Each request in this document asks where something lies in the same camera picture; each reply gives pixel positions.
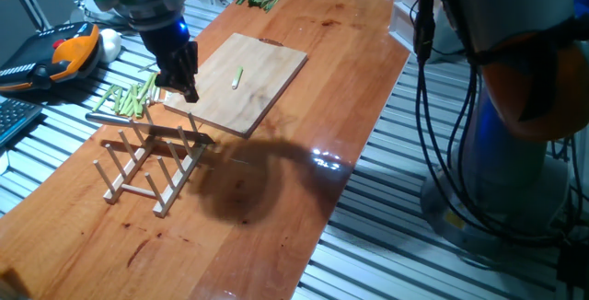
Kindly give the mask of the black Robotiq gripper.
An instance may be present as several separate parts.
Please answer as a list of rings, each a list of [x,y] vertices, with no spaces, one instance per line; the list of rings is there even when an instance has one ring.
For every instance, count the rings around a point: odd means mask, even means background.
[[[140,31],[139,35],[145,48],[156,57],[156,63],[160,69],[155,80],[156,86],[178,89],[180,83],[180,91],[185,100],[196,103],[199,96],[194,75],[198,73],[198,44],[196,41],[190,41],[191,35],[184,17],[160,29]],[[179,82],[177,62],[172,56],[172,53],[177,50],[179,50]]]

